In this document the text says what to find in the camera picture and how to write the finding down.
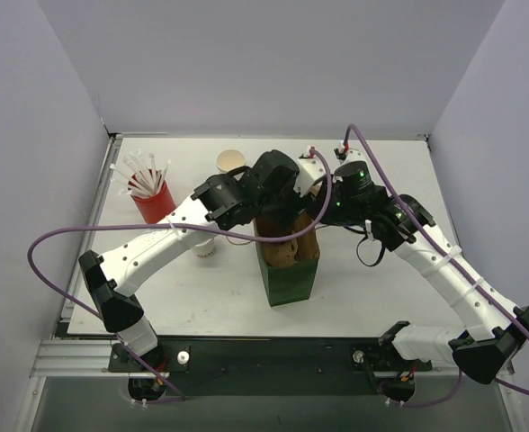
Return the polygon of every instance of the purple cable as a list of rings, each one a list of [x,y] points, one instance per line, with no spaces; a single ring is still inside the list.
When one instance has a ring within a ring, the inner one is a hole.
[[[444,252],[444,250],[431,238],[428,233],[425,231],[423,226],[418,222],[417,218],[413,214],[413,212],[410,210],[410,208],[405,204],[404,201],[400,199],[399,194],[394,189],[392,184],[389,181],[389,178],[384,174],[384,171],[382,170],[381,165],[376,160],[376,157],[372,153],[372,150],[366,142],[366,139],[364,138],[363,134],[360,132],[360,130],[353,124],[349,124],[346,128],[346,134],[345,134],[345,144],[348,142],[348,137],[351,133],[351,131],[354,132],[356,137],[361,141],[361,144],[363,145],[364,151],[366,151],[367,156],[374,164],[374,167],[376,168],[377,172],[379,173],[379,176],[381,176],[382,182],[385,184],[387,189],[389,190],[390,194],[394,198],[394,200],[399,204],[400,208],[407,214],[407,216],[412,221],[413,225],[417,227],[418,231],[423,235],[423,237],[428,241],[431,246],[438,252],[441,257],[446,257],[447,254]],[[456,260],[453,258],[449,259],[449,262],[456,268],[459,273],[467,280],[467,282],[471,285],[474,285],[476,281],[474,278],[469,274],[469,272],[466,271],[462,265],[460,265]],[[502,313],[507,319],[515,325],[515,327],[525,336],[525,338],[529,341],[529,331],[515,318],[513,317],[508,310],[504,308],[502,304],[500,304],[498,301],[496,301],[488,292],[484,291],[482,288],[480,288],[479,285],[475,286],[476,290],[484,297],[486,300],[489,301],[490,304],[492,304],[497,310]],[[518,387],[514,384],[511,384],[509,382],[502,381],[498,378],[495,378],[495,381],[509,389],[515,390],[517,392],[521,392],[522,394],[526,394],[529,396],[529,390],[523,389],[522,387]]]
[[[53,291],[59,293],[63,297],[67,298],[71,302],[77,304],[84,310],[88,311],[89,313],[92,313],[95,315],[96,318],[100,319],[101,316],[98,311],[91,308],[88,304],[84,303],[83,301],[78,300],[74,295],[69,294],[65,290],[59,288],[56,284],[51,282],[37,267],[36,263],[34,262],[34,259],[32,257],[32,253],[34,252],[34,249],[42,243],[46,239],[50,239],[51,237],[57,236],[59,234],[65,234],[67,232],[83,232],[83,231],[121,231],[121,230],[172,230],[172,229],[180,229],[180,230],[198,230],[198,231],[205,231],[205,232],[211,232],[214,234],[219,234],[222,236],[228,236],[235,239],[244,239],[244,240],[252,240],[252,241],[258,241],[263,243],[277,243],[277,242],[284,242],[284,241],[290,241],[293,239],[296,239],[300,236],[303,236],[304,234],[310,232],[311,230],[315,229],[315,226],[318,225],[318,223],[322,220],[323,216],[327,212],[328,205],[330,203],[330,196],[332,194],[332,179],[330,178],[330,167],[328,166],[327,160],[314,148],[310,150],[310,152],[317,156],[320,162],[322,163],[325,174],[327,177],[327,195],[325,197],[325,201],[322,204],[322,207],[320,209],[320,212],[318,213],[317,217],[311,224],[305,228],[300,230],[299,232],[295,232],[289,236],[284,237],[275,237],[275,238],[268,238],[268,237],[255,237],[255,236],[248,236],[246,234],[239,234],[236,232],[229,232],[225,231],[223,229],[216,229],[216,228],[210,228],[210,227],[202,227],[199,225],[192,225],[190,223],[143,223],[138,225],[103,225],[100,227],[93,226],[93,227],[68,227],[68,228],[60,228],[60,229],[54,229],[53,231],[46,232],[36,240],[32,242],[32,244],[29,246],[29,250],[27,251],[27,261],[29,262],[29,266],[31,267],[32,271],[39,277],[39,279],[42,280],[49,288],[51,288]],[[122,339],[119,337],[119,335],[115,335],[120,342],[122,342]],[[124,345],[125,349],[129,354],[137,360],[143,367],[145,367],[148,371],[150,371],[152,374],[156,376],[160,381],[162,381],[165,385],[170,387],[174,392],[179,394],[181,396],[180,400],[172,399],[172,400],[162,400],[162,403],[165,402],[171,402],[171,401],[184,401],[184,394],[182,391],[178,390],[176,386],[174,386],[171,382],[169,382],[161,373],[157,372],[152,366],[147,364],[143,359],[141,359],[134,351],[132,351],[127,345]]]
[[[462,370],[459,369],[459,377],[458,377],[458,379],[456,381],[456,384],[454,385],[453,390],[450,393],[448,393],[446,396],[444,396],[443,398],[436,399],[436,400],[430,400],[428,402],[406,402],[406,403],[400,403],[398,400],[394,400],[394,399],[391,399],[391,398],[389,398],[389,401],[393,405],[397,405],[397,406],[400,406],[402,408],[430,408],[430,407],[434,407],[434,405],[440,405],[441,403],[447,402],[450,399],[452,399],[456,395],[456,393],[459,392],[459,390],[461,389],[461,386],[462,386]],[[379,389],[378,389],[379,393],[383,393],[385,388],[386,388],[386,382],[382,381],[379,384]]]

